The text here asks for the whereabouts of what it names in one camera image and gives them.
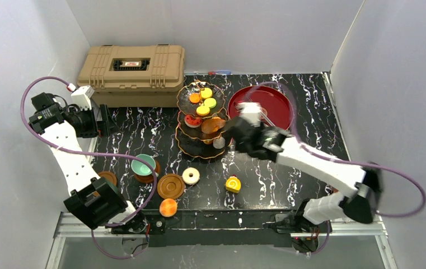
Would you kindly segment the silver fork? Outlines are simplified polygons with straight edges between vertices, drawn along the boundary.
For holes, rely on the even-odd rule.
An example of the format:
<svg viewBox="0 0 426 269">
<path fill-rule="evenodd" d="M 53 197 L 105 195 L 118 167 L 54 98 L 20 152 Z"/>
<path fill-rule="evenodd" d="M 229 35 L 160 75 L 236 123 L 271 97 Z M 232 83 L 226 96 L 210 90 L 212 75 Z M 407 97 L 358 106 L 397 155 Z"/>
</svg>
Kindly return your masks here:
<svg viewBox="0 0 426 269">
<path fill-rule="evenodd" d="M 260 119 L 263 121 L 267 126 L 275 127 L 275 124 L 267 117 L 267 115 L 264 112 L 260 112 Z"/>
</svg>

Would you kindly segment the dark red round tray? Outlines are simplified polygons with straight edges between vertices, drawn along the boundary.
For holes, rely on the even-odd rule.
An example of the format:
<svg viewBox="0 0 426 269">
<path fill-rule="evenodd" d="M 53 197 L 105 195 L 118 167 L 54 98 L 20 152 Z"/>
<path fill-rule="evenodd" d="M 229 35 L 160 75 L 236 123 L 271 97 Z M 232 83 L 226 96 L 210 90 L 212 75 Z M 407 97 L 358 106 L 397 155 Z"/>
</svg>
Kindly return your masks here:
<svg viewBox="0 0 426 269">
<path fill-rule="evenodd" d="M 251 89 L 252 86 L 244 87 L 232 95 L 227 108 L 227 113 L 230 118 L 239 115 L 239 111 L 236 109 L 235 105 L 240 101 L 245 101 L 245 95 Z M 275 126 L 282 129 L 288 129 L 291 126 L 291 121 L 293 119 L 291 103 L 280 91 L 272 87 L 261 86 L 252 93 L 250 99 L 261 105 L 264 114 L 266 114 Z"/>
</svg>

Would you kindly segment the white cream cake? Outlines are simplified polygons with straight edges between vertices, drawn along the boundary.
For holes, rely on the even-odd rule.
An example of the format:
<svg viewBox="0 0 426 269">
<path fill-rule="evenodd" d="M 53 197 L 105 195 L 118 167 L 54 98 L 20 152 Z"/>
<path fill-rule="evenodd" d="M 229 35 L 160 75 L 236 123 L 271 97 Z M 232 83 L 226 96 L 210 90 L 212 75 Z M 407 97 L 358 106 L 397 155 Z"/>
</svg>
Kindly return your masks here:
<svg viewBox="0 0 426 269">
<path fill-rule="evenodd" d="M 218 137 L 216 139 L 213 140 L 213 147 L 215 149 L 223 149 L 226 146 L 226 140 L 224 137 Z"/>
</svg>

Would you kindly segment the teal saucer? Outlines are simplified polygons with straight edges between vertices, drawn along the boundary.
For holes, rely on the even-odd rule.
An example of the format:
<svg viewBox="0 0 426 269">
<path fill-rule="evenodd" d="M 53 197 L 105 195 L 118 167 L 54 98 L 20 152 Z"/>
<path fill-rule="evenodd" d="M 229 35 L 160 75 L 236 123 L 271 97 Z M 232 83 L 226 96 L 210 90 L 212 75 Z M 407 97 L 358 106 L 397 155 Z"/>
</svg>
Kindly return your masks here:
<svg viewBox="0 0 426 269">
<path fill-rule="evenodd" d="M 132 160 L 130 167 L 134 173 L 139 175 L 150 175 L 155 173 L 155 160 L 147 154 L 139 154 Z"/>
</svg>

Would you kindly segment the tan plastic toolbox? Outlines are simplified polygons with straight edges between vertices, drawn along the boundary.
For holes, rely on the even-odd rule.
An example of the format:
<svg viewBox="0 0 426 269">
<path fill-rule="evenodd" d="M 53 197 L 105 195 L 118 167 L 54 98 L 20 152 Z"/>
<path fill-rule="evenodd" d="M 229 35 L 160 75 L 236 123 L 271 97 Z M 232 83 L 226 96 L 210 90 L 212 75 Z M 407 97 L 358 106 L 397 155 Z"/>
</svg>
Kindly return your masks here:
<svg viewBox="0 0 426 269">
<path fill-rule="evenodd" d="M 94 102 L 110 108 L 174 108 L 184 86 L 184 65 L 180 45 L 91 47 L 77 84 L 91 86 Z"/>
</svg>

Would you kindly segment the golden croissant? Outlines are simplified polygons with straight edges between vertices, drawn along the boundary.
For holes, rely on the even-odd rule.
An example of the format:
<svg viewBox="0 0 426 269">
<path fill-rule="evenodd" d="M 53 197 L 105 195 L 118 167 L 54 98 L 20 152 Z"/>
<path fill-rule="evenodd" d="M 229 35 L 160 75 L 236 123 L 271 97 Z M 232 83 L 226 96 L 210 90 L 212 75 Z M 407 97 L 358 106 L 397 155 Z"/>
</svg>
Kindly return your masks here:
<svg viewBox="0 0 426 269">
<path fill-rule="evenodd" d="M 226 123 L 227 121 L 225 119 L 220 117 L 212 117 L 203 121 L 200 127 L 203 133 L 211 134 L 223 128 Z"/>
</svg>

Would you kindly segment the green macaron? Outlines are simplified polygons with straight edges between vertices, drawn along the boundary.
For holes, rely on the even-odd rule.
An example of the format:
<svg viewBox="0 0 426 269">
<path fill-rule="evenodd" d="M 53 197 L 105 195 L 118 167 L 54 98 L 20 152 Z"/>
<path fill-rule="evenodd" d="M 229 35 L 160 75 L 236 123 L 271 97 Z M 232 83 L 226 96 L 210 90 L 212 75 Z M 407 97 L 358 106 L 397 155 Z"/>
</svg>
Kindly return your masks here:
<svg viewBox="0 0 426 269">
<path fill-rule="evenodd" d="M 208 107 L 209 109 L 213 109 L 217 105 L 217 101 L 214 98 L 207 98 L 203 101 L 204 106 Z"/>
</svg>

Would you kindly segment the three tier glass stand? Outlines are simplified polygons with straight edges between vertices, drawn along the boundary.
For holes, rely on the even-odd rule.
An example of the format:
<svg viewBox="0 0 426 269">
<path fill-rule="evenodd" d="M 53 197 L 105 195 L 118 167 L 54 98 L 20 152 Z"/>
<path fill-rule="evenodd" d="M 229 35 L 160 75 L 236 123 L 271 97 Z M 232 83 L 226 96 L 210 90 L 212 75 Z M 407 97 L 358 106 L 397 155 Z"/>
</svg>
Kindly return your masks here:
<svg viewBox="0 0 426 269">
<path fill-rule="evenodd" d="M 196 108 L 204 105 L 204 100 L 202 99 L 198 104 L 192 104 L 189 101 L 189 95 L 192 93 L 200 93 L 200 90 L 205 87 L 213 91 L 212 98 L 216 99 L 217 105 L 210 110 L 208 115 L 199 116 L 196 113 Z M 218 86 L 205 81 L 194 80 L 179 91 L 177 95 L 179 112 L 177 114 L 178 124 L 175 130 L 175 139 L 179 149 L 184 154 L 201 159 L 214 159 L 228 150 L 228 147 L 232 144 L 232 137 L 225 134 L 222 129 L 215 133 L 205 134 L 201 131 L 201 127 L 190 128 L 184 122 L 186 115 L 191 115 L 194 118 L 201 118 L 203 121 L 212 117 L 220 117 L 228 122 L 230 117 L 225 108 L 225 102 L 223 91 Z M 226 146 L 220 150 L 215 149 L 213 147 L 213 140 L 221 136 L 225 138 Z"/>
</svg>

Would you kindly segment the yellow round cracker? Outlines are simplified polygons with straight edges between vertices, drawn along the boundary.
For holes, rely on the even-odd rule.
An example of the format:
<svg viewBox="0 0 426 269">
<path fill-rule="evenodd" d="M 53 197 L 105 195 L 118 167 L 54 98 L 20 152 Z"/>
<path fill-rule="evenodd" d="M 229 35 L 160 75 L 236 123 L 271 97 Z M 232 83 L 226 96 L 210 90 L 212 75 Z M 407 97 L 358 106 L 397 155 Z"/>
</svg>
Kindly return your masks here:
<svg viewBox="0 0 426 269">
<path fill-rule="evenodd" d="M 213 91 L 212 91 L 210 88 L 205 87 L 205 88 L 203 88 L 203 89 L 201 89 L 201 90 L 200 90 L 200 97 L 201 97 L 203 100 L 205 100 L 205 99 L 209 99 L 209 98 L 211 98 L 212 96 L 213 96 Z"/>
</svg>

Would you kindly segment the orange round cookie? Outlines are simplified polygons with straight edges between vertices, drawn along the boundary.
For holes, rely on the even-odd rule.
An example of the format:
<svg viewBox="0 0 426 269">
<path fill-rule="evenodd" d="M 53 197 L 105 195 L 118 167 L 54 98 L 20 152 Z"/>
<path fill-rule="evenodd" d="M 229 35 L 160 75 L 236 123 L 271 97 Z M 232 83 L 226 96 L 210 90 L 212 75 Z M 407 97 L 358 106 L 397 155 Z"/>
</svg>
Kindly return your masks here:
<svg viewBox="0 0 426 269">
<path fill-rule="evenodd" d="M 189 95 L 189 101 L 192 104 L 198 104 L 201 102 L 201 100 L 202 100 L 202 97 L 200 93 L 192 93 Z"/>
</svg>

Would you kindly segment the orange tart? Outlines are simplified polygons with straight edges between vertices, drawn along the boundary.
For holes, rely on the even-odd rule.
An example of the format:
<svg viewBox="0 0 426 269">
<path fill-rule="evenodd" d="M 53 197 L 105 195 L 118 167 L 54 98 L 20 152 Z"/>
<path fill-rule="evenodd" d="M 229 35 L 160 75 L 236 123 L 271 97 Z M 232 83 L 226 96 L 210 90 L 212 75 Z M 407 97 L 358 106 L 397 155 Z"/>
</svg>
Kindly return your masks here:
<svg viewBox="0 0 426 269">
<path fill-rule="evenodd" d="M 174 199 L 164 199 L 160 206 L 159 212 L 163 217 L 173 217 L 177 212 L 177 202 Z"/>
</svg>

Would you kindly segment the brown round wooden coaster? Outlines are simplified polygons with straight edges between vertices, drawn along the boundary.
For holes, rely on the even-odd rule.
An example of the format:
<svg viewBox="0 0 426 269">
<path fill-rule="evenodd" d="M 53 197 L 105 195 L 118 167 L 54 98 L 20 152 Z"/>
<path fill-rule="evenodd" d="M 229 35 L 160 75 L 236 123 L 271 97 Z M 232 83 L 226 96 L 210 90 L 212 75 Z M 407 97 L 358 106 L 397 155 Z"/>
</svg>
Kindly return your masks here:
<svg viewBox="0 0 426 269">
<path fill-rule="evenodd" d="M 97 179 L 101 179 L 101 178 L 104 178 L 107 182 L 109 182 L 114 187 L 116 188 L 118 187 L 118 180 L 114 173 L 110 171 L 101 171 L 98 173 Z M 109 185 L 107 183 L 103 183 L 102 185 L 99 185 L 99 187 L 101 190 L 105 191 L 108 189 Z"/>
</svg>

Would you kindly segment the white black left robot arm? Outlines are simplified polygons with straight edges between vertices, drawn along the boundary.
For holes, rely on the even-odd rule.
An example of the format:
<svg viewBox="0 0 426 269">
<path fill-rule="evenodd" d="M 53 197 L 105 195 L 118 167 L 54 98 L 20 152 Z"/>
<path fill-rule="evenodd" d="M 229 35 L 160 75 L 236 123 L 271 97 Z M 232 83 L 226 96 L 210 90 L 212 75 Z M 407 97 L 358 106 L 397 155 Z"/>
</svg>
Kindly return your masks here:
<svg viewBox="0 0 426 269">
<path fill-rule="evenodd" d="M 113 174 L 95 172 L 87 157 L 79 154 L 79 138 L 107 137 L 119 132 L 108 107 L 100 105 L 101 120 L 97 120 L 92 110 L 78 104 L 61 106 L 50 93 L 42 92 L 31 102 L 36 112 L 29 118 L 29 126 L 53 144 L 50 149 L 67 182 L 69 196 L 63 203 L 68 212 L 90 229 L 131 222 L 135 207 L 110 181 Z"/>
</svg>

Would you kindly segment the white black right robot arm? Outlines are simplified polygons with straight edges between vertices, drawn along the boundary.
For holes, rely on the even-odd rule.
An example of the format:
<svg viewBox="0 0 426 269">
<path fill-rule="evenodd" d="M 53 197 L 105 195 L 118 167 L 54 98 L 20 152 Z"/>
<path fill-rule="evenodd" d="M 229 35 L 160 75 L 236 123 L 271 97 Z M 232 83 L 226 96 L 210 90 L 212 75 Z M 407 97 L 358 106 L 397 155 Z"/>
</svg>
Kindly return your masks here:
<svg viewBox="0 0 426 269">
<path fill-rule="evenodd" d="M 329 196 L 304 200 L 291 223 L 316 226 L 342 217 L 362 224 L 373 222 L 381 194 L 378 170 L 335 159 L 300 142 L 289 131 L 262 123 L 254 126 L 241 117 L 229 120 L 222 129 L 234 139 L 237 151 L 296 168 L 338 190 Z"/>
</svg>

